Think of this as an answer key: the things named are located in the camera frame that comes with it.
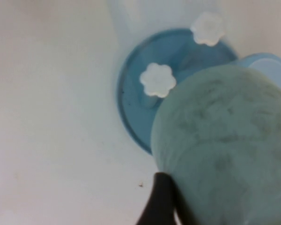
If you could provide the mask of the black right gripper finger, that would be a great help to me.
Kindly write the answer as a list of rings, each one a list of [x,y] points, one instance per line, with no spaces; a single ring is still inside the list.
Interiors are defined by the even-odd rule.
[[[175,225],[175,213],[183,225],[198,224],[173,179],[166,173],[157,172],[146,207],[136,224]]]

